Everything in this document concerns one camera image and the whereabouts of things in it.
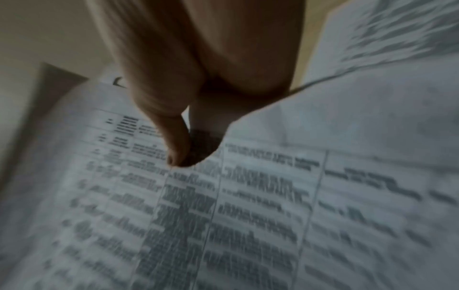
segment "brown surface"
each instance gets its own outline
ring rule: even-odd
[[[292,89],[299,87],[306,75],[309,58],[319,40],[322,26],[327,19],[327,14],[346,1],[347,0],[307,0],[306,21],[303,27],[303,36],[296,62]]]

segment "human hand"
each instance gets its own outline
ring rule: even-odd
[[[87,3],[134,102],[162,133],[170,165],[190,150],[181,113],[207,88],[261,99],[290,86],[304,0]]]

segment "page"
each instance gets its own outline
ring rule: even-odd
[[[2,289],[455,289],[458,67],[355,72],[193,131],[212,150],[189,168],[125,89],[80,86],[1,203]]]
[[[328,16],[304,83],[459,51],[456,0],[355,0]]]

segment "hand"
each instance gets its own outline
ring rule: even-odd
[[[290,86],[304,0],[87,3],[134,102],[162,133],[170,165],[190,150],[181,113],[208,88],[266,99]]]

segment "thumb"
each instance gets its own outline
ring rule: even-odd
[[[182,31],[188,18],[179,1],[87,0],[97,27],[128,82],[130,94],[158,127],[180,165],[190,150],[181,113],[196,98],[206,73]]]

